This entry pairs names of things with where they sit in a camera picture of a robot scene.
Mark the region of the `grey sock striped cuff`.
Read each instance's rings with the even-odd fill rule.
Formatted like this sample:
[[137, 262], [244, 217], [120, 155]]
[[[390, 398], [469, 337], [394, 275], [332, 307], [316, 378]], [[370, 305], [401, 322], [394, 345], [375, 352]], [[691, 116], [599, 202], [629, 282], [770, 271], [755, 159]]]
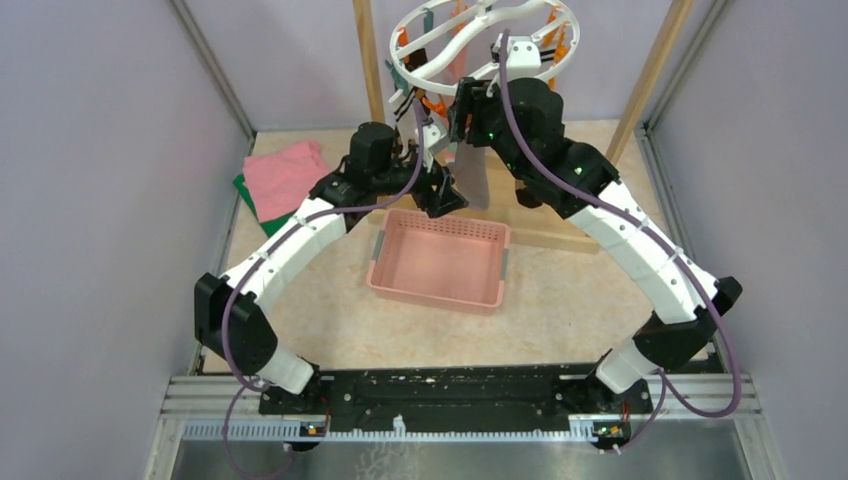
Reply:
[[472, 209], [485, 211], [490, 206], [485, 149], [459, 143], [454, 159], [448, 165], [458, 192]]

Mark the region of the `pink plastic basket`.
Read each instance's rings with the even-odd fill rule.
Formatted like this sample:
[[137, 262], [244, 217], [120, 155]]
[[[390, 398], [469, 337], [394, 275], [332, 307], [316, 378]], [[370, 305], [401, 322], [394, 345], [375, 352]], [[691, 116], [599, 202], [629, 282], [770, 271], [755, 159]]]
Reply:
[[503, 223], [391, 209], [366, 284], [387, 300], [492, 315], [503, 302], [510, 244]]

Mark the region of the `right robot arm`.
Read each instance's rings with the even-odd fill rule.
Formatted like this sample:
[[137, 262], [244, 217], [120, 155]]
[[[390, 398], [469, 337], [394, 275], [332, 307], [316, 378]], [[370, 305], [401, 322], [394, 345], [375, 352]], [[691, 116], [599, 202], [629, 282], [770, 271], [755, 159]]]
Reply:
[[641, 209], [610, 161], [594, 146], [569, 139], [564, 102], [546, 83], [460, 80], [448, 110], [453, 139], [489, 147], [522, 182], [533, 203], [594, 239], [652, 305], [646, 323], [589, 374], [586, 397], [612, 412], [645, 375], [678, 368], [700, 351], [742, 293], [733, 277], [697, 266]]

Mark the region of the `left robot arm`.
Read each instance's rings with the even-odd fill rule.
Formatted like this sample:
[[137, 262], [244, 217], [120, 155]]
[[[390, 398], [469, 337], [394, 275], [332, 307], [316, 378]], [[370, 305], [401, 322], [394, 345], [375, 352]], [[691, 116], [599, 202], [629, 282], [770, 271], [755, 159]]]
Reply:
[[206, 273], [194, 285], [194, 336], [224, 358], [249, 391], [282, 390], [297, 413], [319, 404], [315, 364], [283, 347], [268, 315], [284, 288], [326, 247], [370, 212], [405, 195], [431, 218], [467, 207], [435, 153], [449, 135], [426, 121], [406, 142], [394, 127], [366, 122], [339, 166], [316, 182], [284, 226], [229, 271]]

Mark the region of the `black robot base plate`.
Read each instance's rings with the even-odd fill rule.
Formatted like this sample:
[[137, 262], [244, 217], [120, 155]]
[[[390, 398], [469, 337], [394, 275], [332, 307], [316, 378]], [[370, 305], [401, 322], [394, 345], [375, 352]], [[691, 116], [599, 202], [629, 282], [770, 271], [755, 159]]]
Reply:
[[296, 441], [586, 441], [610, 450], [654, 409], [639, 380], [622, 394], [588, 364], [325, 370], [301, 394], [272, 387], [258, 411], [298, 422]]

